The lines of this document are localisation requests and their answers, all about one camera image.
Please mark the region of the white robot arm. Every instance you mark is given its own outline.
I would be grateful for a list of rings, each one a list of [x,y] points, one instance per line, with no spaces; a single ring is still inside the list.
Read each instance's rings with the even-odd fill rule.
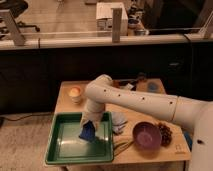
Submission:
[[[113,79],[106,74],[89,82],[84,93],[87,100],[82,111],[81,126],[91,121],[97,127],[106,104],[148,114],[193,133],[188,171],[213,171],[213,101],[115,88]]]

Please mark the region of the cloth-covered white gripper body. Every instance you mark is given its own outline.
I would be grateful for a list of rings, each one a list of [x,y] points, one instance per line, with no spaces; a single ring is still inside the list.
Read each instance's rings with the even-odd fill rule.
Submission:
[[[82,111],[80,125],[84,126],[91,121],[94,128],[98,129],[104,112],[105,105],[103,103],[98,103],[87,99]]]

